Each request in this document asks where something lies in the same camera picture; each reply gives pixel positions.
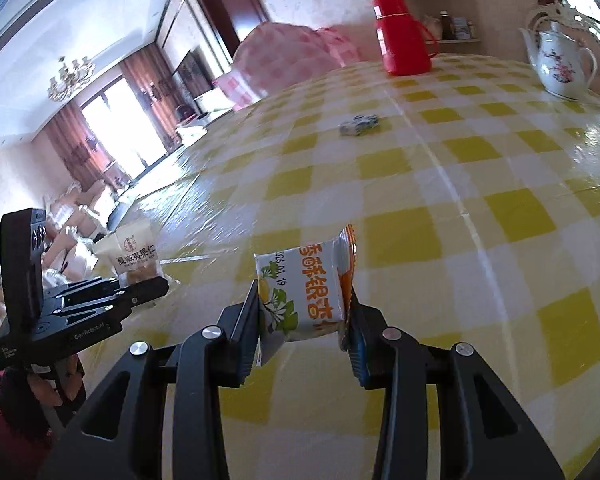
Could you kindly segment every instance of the snack package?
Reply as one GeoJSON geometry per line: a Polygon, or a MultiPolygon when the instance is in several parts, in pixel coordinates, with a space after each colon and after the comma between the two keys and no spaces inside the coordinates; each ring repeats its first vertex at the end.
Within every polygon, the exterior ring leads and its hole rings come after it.
{"type": "Polygon", "coordinates": [[[344,348],[356,266],[353,226],[328,242],[253,256],[261,301],[258,364],[285,342],[336,331],[344,348]]]}
{"type": "Polygon", "coordinates": [[[380,124],[377,115],[356,115],[352,120],[340,125],[340,134],[355,137],[380,124]]]}
{"type": "Polygon", "coordinates": [[[93,252],[114,267],[120,286],[164,277],[147,219],[120,226],[96,243],[93,252]]]}

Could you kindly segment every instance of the brown curtain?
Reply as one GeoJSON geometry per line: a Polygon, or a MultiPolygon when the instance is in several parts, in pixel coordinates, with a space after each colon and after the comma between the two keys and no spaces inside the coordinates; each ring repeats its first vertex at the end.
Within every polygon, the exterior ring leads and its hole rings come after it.
{"type": "Polygon", "coordinates": [[[82,110],[69,101],[42,129],[56,153],[83,190],[88,190],[113,159],[98,142],[82,110]]]}
{"type": "Polygon", "coordinates": [[[152,120],[160,140],[171,153],[181,145],[176,132],[176,108],[185,104],[160,49],[152,43],[120,62],[126,82],[152,120]]]}

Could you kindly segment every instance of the table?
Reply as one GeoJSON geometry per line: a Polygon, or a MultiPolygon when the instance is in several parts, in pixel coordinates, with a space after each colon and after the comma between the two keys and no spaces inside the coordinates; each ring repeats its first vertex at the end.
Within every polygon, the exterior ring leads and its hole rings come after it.
{"type": "MultiPolygon", "coordinates": [[[[90,388],[133,341],[180,342],[243,300],[254,252],[352,221],[362,303],[425,344],[473,344],[568,478],[600,445],[600,98],[559,100],[528,65],[485,56],[397,78],[362,62],[169,160],[125,221],[161,227],[164,270],[182,284],[84,353],[90,388]],[[356,114],[379,127],[341,137],[356,114]]],[[[382,392],[358,386],[334,335],[284,345],[221,403],[233,479],[371,477],[382,392]]]]}

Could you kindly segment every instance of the doorway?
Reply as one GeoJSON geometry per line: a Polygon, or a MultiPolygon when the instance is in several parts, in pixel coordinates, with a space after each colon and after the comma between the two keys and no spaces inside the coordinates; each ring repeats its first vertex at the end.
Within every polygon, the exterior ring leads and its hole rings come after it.
{"type": "Polygon", "coordinates": [[[201,0],[224,46],[234,56],[240,42],[268,20],[260,0],[201,0]]]}
{"type": "Polygon", "coordinates": [[[82,113],[93,134],[131,178],[167,155],[124,76],[87,101],[82,113]]]}

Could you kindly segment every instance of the glass jar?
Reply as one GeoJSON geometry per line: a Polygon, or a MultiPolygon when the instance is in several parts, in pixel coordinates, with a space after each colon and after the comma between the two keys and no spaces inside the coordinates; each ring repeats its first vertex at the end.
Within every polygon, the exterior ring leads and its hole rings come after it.
{"type": "Polygon", "coordinates": [[[456,35],[454,33],[454,22],[451,21],[451,16],[446,10],[440,11],[440,23],[442,24],[442,39],[443,40],[454,40],[456,35]]]}

